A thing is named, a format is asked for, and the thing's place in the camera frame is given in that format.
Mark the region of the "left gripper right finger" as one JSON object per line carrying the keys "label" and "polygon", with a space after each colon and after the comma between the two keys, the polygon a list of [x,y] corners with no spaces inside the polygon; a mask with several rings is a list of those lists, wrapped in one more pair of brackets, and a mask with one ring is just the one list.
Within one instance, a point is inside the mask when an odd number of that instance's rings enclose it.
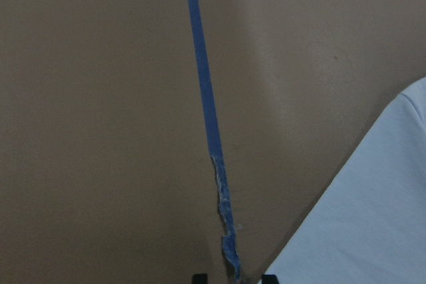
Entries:
{"label": "left gripper right finger", "polygon": [[261,284],[276,284],[276,275],[262,274]]}

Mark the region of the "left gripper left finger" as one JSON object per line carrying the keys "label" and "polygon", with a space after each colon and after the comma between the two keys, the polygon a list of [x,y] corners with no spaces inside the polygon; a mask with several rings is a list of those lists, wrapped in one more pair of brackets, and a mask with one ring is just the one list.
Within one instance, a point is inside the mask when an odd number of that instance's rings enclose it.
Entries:
{"label": "left gripper left finger", "polygon": [[208,274],[207,273],[193,274],[192,284],[208,284]]}

